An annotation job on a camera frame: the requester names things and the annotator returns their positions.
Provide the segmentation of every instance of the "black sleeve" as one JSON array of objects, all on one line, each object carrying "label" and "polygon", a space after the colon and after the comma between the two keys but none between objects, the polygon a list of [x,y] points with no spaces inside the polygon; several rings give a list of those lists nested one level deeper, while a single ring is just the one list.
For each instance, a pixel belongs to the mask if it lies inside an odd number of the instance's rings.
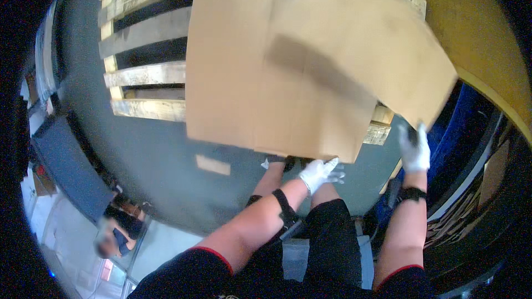
[{"label": "black sleeve", "polygon": [[192,248],[144,277],[128,298],[216,297],[231,274],[230,265],[218,253]]},{"label": "black sleeve", "polygon": [[388,276],[377,289],[380,299],[425,299],[434,298],[434,290],[423,268],[409,266]]}]

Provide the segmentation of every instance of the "red trim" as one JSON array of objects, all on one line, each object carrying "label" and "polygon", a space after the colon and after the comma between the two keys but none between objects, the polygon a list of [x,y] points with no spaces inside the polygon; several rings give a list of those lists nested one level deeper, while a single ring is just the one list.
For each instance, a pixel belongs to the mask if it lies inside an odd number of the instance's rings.
[{"label": "red trim", "polygon": [[203,251],[207,251],[207,252],[209,252],[209,253],[214,254],[214,255],[217,256],[220,260],[222,260],[223,263],[226,264],[227,268],[229,269],[229,272],[231,273],[231,276],[234,275],[233,270],[232,270],[232,267],[231,267],[231,265],[229,264],[229,261],[227,261],[226,258],[222,256],[222,254],[218,253],[218,252],[215,251],[214,249],[210,249],[210,248],[208,248],[208,247],[203,247],[203,246],[195,246],[195,247],[192,247],[191,249],[188,249],[188,250],[191,251],[192,249],[201,249],[201,250],[203,250]]},{"label": "red trim", "polygon": [[423,267],[420,266],[419,264],[410,264],[408,266],[401,267],[401,268],[395,270],[394,272],[392,272],[390,275],[386,276],[386,278],[382,282],[380,282],[379,286],[377,287],[377,291],[380,291],[380,289],[382,288],[382,285],[384,285],[385,282],[388,282],[388,280],[392,276],[394,276],[395,274],[397,274],[400,271],[403,271],[403,270],[406,270],[406,269],[410,269],[410,268],[421,268],[421,269],[423,269]]}]

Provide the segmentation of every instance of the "concrete floor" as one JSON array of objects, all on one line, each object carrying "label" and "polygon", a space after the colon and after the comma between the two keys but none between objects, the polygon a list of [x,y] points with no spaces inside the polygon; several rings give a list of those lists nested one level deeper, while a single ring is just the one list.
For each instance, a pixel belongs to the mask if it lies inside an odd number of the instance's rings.
[{"label": "concrete floor", "polygon": [[[67,78],[62,83],[70,104],[107,169],[136,201],[150,201],[162,221],[205,235],[230,220],[246,203],[264,173],[264,154],[187,139],[184,123],[114,116],[99,58],[98,0],[66,0],[62,30]],[[353,215],[364,214],[377,200],[398,159],[397,124],[384,146],[364,144],[355,164],[345,167],[337,185]],[[231,164],[223,176],[196,167],[202,154]],[[285,178],[293,178],[296,166]],[[302,214],[309,209],[309,201]]]}]

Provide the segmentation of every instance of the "black wristband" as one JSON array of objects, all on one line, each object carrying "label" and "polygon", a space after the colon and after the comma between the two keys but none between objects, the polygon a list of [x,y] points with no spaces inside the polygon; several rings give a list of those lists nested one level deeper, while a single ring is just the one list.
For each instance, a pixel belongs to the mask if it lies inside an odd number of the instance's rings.
[{"label": "black wristband", "polygon": [[272,194],[275,196],[279,202],[279,205],[281,206],[281,213],[279,214],[279,217],[281,217],[283,220],[284,228],[289,229],[296,223],[296,212],[292,209],[292,207],[290,207],[290,204],[288,203],[288,200],[286,199],[286,196],[282,190],[276,189]]},{"label": "black wristband", "polygon": [[427,193],[417,187],[403,187],[400,189],[399,194],[397,195],[396,202],[397,204],[403,202],[404,200],[414,200],[419,202],[419,199],[426,201]]}]

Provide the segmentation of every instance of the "hand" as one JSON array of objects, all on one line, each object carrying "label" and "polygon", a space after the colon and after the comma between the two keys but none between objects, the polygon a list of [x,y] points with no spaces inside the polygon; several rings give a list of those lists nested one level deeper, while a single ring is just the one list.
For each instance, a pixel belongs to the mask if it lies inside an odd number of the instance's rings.
[{"label": "hand", "polygon": [[430,149],[423,123],[418,125],[418,131],[414,134],[409,134],[406,126],[399,125],[399,148],[403,159],[403,169],[406,173],[429,170]]},{"label": "hand", "polygon": [[333,171],[338,162],[338,157],[331,159],[327,163],[324,163],[321,159],[316,159],[300,172],[299,177],[308,187],[310,195],[313,195],[324,183],[344,183],[341,178],[345,176],[345,172]]}]

